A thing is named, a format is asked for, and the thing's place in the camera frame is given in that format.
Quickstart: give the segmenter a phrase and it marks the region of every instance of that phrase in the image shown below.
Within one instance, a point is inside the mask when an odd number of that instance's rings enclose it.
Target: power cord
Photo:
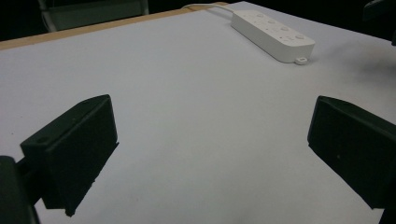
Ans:
[[[223,10],[227,10],[229,12],[234,13],[234,11],[232,9],[230,9],[229,7],[224,7],[224,6],[217,5],[217,4],[189,4],[189,5],[186,5],[186,6],[182,7],[182,8],[188,8],[188,7],[218,7],[218,8],[221,8]]]

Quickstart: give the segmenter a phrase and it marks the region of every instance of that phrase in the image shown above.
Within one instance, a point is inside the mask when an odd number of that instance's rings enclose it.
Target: table surface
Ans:
[[[110,94],[120,145],[76,214],[42,223],[378,223],[308,147],[319,95],[396,123],[388,41],[241,2],[316,40],[280,63],[218,8],[0,51],[0,154],[76,103]]]

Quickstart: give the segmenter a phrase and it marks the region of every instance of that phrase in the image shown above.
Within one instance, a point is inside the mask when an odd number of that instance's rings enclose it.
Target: black object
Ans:
[[[319,96],[308,142],[371,208],[385,208],[394,218],[395,125],[351,103]]]
[[[38,223],[40,198],[73,216],[117,145],[110,96],[75,105],[21,143],[25,158],[17,164],[0,157],[0,223]]]
[[[363,8],[363,21],[372,20],[383,14],[391,13],[396,8],[396,0],[374,0]],[[396,46],[396,30],[391,38],[392,46]]]

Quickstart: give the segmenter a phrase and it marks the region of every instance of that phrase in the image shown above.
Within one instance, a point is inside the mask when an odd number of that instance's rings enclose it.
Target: power strip socket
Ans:
[[[237,10],[231,26],[282,63],[306,64],[315,41],[255,10]]]

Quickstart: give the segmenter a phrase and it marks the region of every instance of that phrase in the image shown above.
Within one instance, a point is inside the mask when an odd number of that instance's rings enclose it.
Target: power strip switch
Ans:
[[[237,10],[231,26],[282,63],[306,64],[315,41],[255,10]]]

